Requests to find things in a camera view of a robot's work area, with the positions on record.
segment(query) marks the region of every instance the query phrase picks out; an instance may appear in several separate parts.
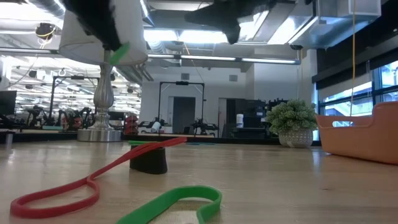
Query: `potted plant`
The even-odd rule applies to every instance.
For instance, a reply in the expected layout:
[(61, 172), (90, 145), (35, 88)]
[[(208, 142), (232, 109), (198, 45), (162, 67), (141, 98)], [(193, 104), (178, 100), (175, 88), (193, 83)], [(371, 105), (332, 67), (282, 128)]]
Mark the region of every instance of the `potted plant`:
[(312, 144), (312, 132), (317, 128), (315, 104), (307, 106), (303, 100), (289, 100), (267, 112), (272, 133), (279, 135), (283, 146), (309, 147)]

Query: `resistance band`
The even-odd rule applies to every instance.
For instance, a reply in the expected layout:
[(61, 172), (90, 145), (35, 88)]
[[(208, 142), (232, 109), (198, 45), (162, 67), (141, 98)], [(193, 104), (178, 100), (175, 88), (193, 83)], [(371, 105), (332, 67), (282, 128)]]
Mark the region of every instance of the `resistance band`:
[(205, 221), (220, 210), (222, 198), (220, 191), (207, 186), (186, 186), (169, 190), (121, 218), (116, 224), (146, 224), (178, 200), (189, 197), (205, 198), (213, 201), (197, 210), (199, 224), (204, 224)]
[[(126, 162), (132, 158), (140, 156), (146, 152), (149, 152), (154, 149), (158, 149), (160, 147), (168, 147), (174, 146), (180, 143), (187, 141), (186, 138), (175, 138), (170, 139), (164, 142), (156, 142), (156, 143), (148, 143), (143, 144), (141, 146), (135, 147), (133, 150), (125, 153), (119, 159), (116, 159), (106, 167), (97, 170), (96, 172), (90, 174), (89, 176), (80, 179), (78, 181), (72, 182), (67, 185), (59, 186), (53, 189), (43, 190), (40, 192), (27, 194), (25, 196), (19, 197), (11, 202), (10, 212), (11, 214), (21, 217), (21, 218), (50, 218), (57, 217), (59, 215), (63, 215), (66, 213), (74, 212), (91, 205), (94, 205), (95, 202), (100, 198), (100, 188), (98, 184), (94, 181), (94, 179), (103, 174), (104, 172), (112, 169), (113, 167)], [(50, 208), (29, 208), (25, 206), (26, 203), (32, 202), (34, 200), (39, 200), (47, 197), (51, 197), (54, 195), (63, 194), (65, 192), (77, 189), (83, 185), (87, 185), (94, 190), (94, 194), (86, 199), (80, 200), (78, 202), (73, 202), (68, 205), (62, 205), (57, 207)]]

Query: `red resistance band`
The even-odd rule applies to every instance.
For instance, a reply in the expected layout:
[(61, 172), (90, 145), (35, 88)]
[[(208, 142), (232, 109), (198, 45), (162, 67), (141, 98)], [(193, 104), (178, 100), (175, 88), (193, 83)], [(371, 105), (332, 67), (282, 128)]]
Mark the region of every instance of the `red resistance band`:
[[(80, 179), (78, 181), (72, 182), (67, 185), (59, 186), (53, 189), (43, 190), (40, 192), (27, 194), (25, 196), (19, 197), (11, 202), (10, 212), (11, 214), (21, 217), (21, 218), (50, 218), (57, 217), (59, 215), (63, 215), (66, 213), (74, 212), (89, 206), (94, 205), (98, 199), (100, 198), (100, 188), (98, 184), (94, 181), (94, 179), (105, 173), (106, 171), (112, 169), (113, 167), (126, 162), (132, 158), (140, 156), (146, 152), (149, 152), (154, 149), (158, 149), (160, 147), (168, 147), (175, 146), (187, 141), (186, 138), (175, 138), (170, 139), (164, 142), (155, 142), (155, 143), (147, 143), (141, 146), (135, 147), (133, 150), (125, 153), (119, 159), (116, 159), (106, 167), (97, 170), (96, 172), (90, 174), (89, 176)], [(73, 202), (68, 205), (62, 205), (57, 207), (50, 208), (29, 208), (25, 206), (26, 203), (32, 202), (34, 200), (39, 200), (47, 197), (51, 197), (54, 195), (59, 195), (74, 189), (77, 189), (83, 185), (87, 185), (91, 187), (95, 192), (92, 196), (80, 200), (78, 202)]]

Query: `monitor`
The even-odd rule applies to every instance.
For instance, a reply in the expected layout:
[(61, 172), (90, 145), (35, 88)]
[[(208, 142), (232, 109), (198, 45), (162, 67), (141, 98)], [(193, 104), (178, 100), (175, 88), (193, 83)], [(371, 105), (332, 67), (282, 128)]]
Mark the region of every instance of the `monitor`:
[(16, 98), (17, 91), (0, 91), (0, 114), (14, 114)]

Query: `white lamp shade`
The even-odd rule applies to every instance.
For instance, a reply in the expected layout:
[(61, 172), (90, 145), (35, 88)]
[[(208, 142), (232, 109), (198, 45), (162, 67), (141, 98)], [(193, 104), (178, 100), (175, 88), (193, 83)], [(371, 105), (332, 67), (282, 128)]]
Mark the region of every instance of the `white lamp shade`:
[[(112, 4), (115, 5), (114, 21), (120, 43), (130, 43), (129, 52), (119, 64), (144, 63), (148, 59), (148, 54), (139, 0), (112, 0)], [(65, 12), (59, 52), (64, 57), (78, 62), (99, 65), (104, 61), (102, 42), (93, 35), (86, 35), (76, 15), (70, 11)]]

